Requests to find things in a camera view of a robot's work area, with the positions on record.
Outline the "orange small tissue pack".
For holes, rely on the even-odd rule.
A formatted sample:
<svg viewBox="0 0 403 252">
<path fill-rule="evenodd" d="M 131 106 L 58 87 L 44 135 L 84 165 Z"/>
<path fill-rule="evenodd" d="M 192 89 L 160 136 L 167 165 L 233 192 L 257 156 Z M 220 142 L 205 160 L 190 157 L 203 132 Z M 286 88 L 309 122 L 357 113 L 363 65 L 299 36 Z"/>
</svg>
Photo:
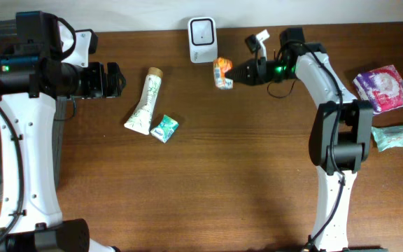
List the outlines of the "orange small tissue pack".
<svg viewBox="0 0 403 252">
<path fill-rule="evenodd" d="M 232 69 L 232 61 L 219 57 L 213 61 L 213 76 L 215 86 L 220 90 L 231 90 L 233 80 L 226 77 L 226 73 Z"/>
</svg>

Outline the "white tube with brown cap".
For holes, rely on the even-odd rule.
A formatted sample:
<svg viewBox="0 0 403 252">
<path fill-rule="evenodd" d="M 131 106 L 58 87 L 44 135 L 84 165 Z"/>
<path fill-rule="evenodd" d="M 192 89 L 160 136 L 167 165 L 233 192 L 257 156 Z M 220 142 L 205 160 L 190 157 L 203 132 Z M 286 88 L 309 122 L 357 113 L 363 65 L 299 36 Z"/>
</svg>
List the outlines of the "white tube with brown cap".
<svg viewBox="0 0 403 252">
<path fill-rule="evenodd" d="M 156 67 L 150 67 L 146 76 L 139 103 L 124 127 L 135 132 L 149 135 L 152 116 L 155 108 L 163 72 Z"/>
</svg>

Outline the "green small tissue pack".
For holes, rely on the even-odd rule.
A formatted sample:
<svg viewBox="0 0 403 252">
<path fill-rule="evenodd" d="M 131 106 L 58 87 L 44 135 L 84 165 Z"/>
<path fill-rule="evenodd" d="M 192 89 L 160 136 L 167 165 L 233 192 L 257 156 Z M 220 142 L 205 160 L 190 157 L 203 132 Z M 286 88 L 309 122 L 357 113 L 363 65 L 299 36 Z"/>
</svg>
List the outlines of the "green small tissue pack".
<svg viewBox="0 0 403 252">
<path fill-rule="evenodd" d="M 179 123 L 168 115 L 164 115 L 158 126 L 151 129 L 150 134 L 162 143 L 166 143 L 178 129 Z"/>
</svg>

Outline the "pink purple tissue pack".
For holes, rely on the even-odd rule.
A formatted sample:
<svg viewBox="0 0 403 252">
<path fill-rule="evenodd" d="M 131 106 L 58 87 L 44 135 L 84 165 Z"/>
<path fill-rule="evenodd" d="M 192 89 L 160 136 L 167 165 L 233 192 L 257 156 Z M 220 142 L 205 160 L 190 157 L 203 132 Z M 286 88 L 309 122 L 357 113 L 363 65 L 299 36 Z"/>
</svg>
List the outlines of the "pink purple tissue pack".
<svg viewBox="0 0 403 252">
<path fill-rule="evenodd" d="M 403 107 L 403 79 L 392 64 L 359 73 L 353 84 L 360 98 L 370 102 L 374 115 Z"/>
</svg>

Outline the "teal wet wipes pack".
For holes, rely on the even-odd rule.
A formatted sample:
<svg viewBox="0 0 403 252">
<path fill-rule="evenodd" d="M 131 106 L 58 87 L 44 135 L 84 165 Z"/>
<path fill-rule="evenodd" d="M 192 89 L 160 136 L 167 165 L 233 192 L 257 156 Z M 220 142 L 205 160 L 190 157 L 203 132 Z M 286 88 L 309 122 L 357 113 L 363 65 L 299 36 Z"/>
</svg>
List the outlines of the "teal wet wipes pack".
<svg viewBox="0 0 403 252">
<path fill-rule="evenodd" d="M 372 135 L 379 152 L 389 148 L 403 148 L 403 125 L 372 127 Z"/>
</svg>

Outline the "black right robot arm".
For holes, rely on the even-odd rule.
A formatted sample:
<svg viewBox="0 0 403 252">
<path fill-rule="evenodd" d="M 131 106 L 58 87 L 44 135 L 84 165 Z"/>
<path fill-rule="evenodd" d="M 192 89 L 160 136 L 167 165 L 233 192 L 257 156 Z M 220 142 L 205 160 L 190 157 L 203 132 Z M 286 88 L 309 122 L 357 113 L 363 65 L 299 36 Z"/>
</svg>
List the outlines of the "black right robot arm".
<svg viewBox="0 0 403 252">
<path fill-rule="evenodd" d="M 226 72 L 246 85 L 303 82 L 316 105 L 309 137 L 309 157 L 318 175 L 318 203 L 313 230 L 302 251 L 349 251 L 347 222 L 353 184 L 369 155 L 373 108 L 347 90 L 334 72 L 325 47 L 306 42 L 302 28 L 279 35 L 280 49 L 267 59 L 269 32 L 245 43 L 254 55 Z"/>
</svg>

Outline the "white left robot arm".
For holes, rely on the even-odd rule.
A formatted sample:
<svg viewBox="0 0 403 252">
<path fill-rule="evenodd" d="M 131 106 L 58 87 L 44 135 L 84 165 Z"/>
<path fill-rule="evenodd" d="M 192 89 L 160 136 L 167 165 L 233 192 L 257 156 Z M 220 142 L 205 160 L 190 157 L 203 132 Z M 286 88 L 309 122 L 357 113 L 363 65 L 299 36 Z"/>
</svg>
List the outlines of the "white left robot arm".
<svg viewBox="0 0 403 252">
<path fill-rule="evenodd" d="M 64 220 L 55 188 L 52 128 L 59 98 L 119 97 L 125 77 L 115 62 L 69 62 L 65 19 L 42 11 L 15 17 L 18 41 L 0 55 L 3 197 L 0 251 L 105 251 L 82 218 Z"/>
</svg>

